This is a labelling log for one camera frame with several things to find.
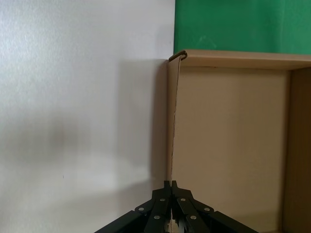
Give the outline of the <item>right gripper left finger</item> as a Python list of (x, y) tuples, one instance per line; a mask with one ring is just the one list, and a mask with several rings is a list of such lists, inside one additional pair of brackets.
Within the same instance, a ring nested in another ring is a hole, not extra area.
[(166, 233), (171, 220), (171, 185), (153, 190), (152, 197), (96, 233)]

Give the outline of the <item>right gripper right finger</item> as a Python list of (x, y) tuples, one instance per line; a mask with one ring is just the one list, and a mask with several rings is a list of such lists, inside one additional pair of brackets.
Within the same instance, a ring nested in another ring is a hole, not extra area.
[(172, 181), (172, 217), (182, 233), (256, 233), (255, 230), (194, 199)]

